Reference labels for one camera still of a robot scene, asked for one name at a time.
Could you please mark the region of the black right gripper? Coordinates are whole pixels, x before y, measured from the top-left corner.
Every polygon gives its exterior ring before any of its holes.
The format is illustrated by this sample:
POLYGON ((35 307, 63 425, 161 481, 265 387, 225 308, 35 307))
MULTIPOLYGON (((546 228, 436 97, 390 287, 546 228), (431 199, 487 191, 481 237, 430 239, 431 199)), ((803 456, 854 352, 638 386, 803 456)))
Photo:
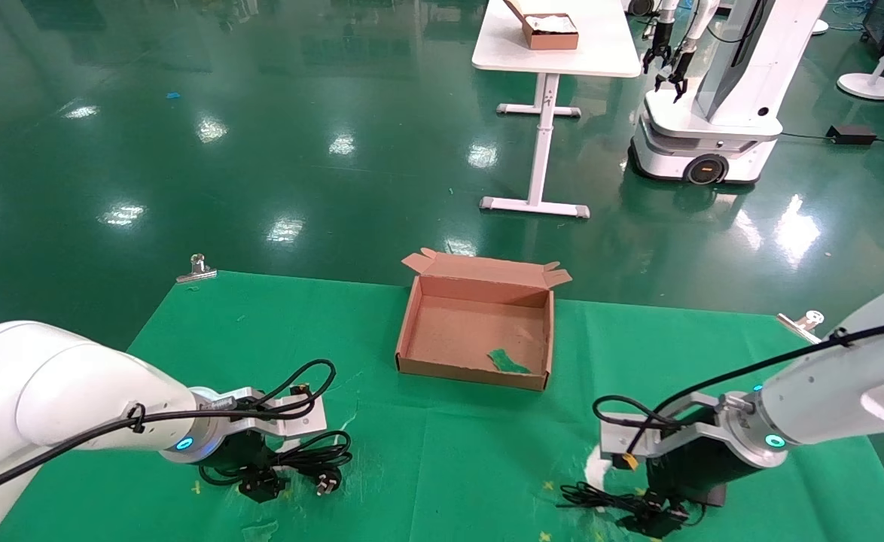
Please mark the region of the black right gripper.
POLYGON ((693 440, 646 460, 648 489, 635 498, 621 528, 665 538, 689 521, 683 501, 723 507, 727 484, 741 477, 741 459, 720 440, 693 440))

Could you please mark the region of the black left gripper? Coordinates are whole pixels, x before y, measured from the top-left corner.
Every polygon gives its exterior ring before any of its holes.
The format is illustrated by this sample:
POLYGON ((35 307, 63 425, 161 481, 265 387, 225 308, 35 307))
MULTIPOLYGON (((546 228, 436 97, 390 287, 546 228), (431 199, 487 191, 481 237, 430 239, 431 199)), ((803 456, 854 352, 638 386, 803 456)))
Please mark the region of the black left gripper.
POLYGON ((221 483, 238 483, 239 493, 259 504, 275 500, 288 486, 279 454, 278 446, 257 431, 229 435, 221 443, 221 483))

